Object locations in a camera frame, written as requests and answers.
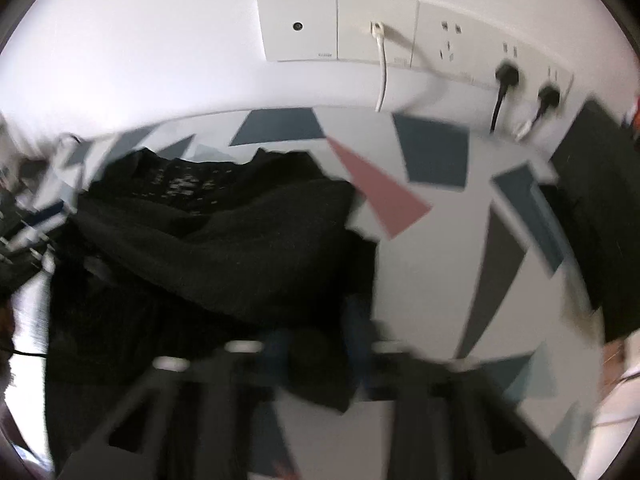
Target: black fabric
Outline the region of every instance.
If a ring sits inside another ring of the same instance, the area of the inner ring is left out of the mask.
[[[560,191],[550,205],[593,306],[602,307],[606,341],[624,337],[640,328],[640,154],[628,132],[588,101],[551,161]]]
[[[485,376],[396,361],[387,480],[570,480],[571,472]]]
[[[110,164],[56,243],[46,368],[56,470],[156,356],[205,358],[275,328],[293,341],[321,334],[319,373],[292,345],[287,386],[346,410],[340,305],[370,301],[376,250],[344,227],[353,200],[351,184],[302,152],[258,150],[237,165],[141,150]]]

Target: geometric patterned wall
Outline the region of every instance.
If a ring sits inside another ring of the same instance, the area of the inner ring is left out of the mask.
[[[532,148],[360,108],[228,112],[70,146],[38,205],[71,200],[81,168],[87,187],[111,160],[141,147],[239,164],[259,147],[307,150],[325,173],[350,180],[366,199],[351,227],[380,241],[374,316],[419,355],[484,368],[577,473],[598,402],[601,326],[574,294],[582,285],[572,255],[537,186],[554,173]],[[382,477],[383,464],[378,470],[369,458],[378,447],[386,453],[384,403],[358,402],[337,416],[282,394],[273,410],[260,412],[271,437],[258,448],[270,446],[302,478]],[[320,445],[323,431],[333,436]],[[254,462],[256,473],[276,473],[264,454]]]

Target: patterned black fabric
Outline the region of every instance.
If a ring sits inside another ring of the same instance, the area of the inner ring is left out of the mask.
[[[354,195],[302,152],[258,150],[238,165],[141,150],[110,164],[56,248],[46,370],[56,469],[156,356],[202,358],[276,328],[325,334],[330,348],[313,360],[324,382],[293,359],[289,387],[346,410],[340,305],[370,299],[376,248],[344,227]]]

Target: black power cord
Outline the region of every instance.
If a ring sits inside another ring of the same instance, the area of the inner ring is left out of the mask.
[[[540,101],[540,108],[538,108],[536,118],[533,119],[531,123],[532,126],[536,124],[550,108],[554,110],[558,108],[560,105],[560,90],[556,85],[549,83],[540,89],[538,100]]]
[[[31,352],[20,352],[19,350],[9,350],[8,348],[4,348],[0,346],[0,352],[7,352],[8,354],[16,354],[16,355],[24,355],[27,357],[46,357],[46,354],[34,354]]]
[[[495,123],[498,121],[498,114],[500,113],[500,106],[504,101],[509,88],[516,88],[520,82],[520,72],[517,67],[511,64],[509,61],[503,62],[495,71],[495,78],[500,83],[500,89],[498,90],[498,101],[495,104],[494,118],[491,120],[491,132],[495,131]]]

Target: white cable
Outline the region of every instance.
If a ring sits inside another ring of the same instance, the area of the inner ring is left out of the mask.
[[[516,142],[520,142],[522,139],[528,136],[532,128],[533,121],[531,120],[524,121],[522,124],[520,124],[513,133]]]
[[[386,55],[385,55],[385,27],[380,22],[371,23],[371,35],[376,38],[378,45],[378,59],[380,60],[380,94],[376,103],[376,111],[382,108],[386,92]]]

